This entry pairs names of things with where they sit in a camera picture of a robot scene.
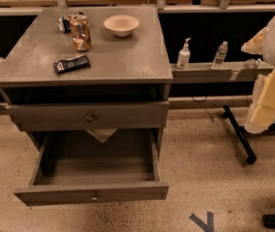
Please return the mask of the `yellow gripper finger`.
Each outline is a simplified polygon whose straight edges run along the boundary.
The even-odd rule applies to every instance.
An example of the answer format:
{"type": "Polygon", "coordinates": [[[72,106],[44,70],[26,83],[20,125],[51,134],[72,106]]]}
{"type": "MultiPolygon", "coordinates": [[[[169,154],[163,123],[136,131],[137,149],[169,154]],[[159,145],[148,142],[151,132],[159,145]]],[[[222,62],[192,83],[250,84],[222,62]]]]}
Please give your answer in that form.
{"type": "Polygon", "coordinates": [[[272,124],[275,124],[275,70],[258,75],[244,128],[249,133],[261,133],[272,124]]]}

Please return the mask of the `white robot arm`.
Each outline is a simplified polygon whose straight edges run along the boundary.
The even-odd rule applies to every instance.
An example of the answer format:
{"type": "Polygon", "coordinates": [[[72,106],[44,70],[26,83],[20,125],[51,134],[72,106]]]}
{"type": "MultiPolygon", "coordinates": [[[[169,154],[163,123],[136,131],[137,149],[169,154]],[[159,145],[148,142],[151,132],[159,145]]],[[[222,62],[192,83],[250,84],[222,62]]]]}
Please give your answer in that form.
{"type": "Polygon", "coordinates": [[[268,75],[260,74],[255,82],[252,104],[244,128],[249,133],[261,133],[275,124],[275,15],[241,50],[259,54],[274,70],[268,75]]]}

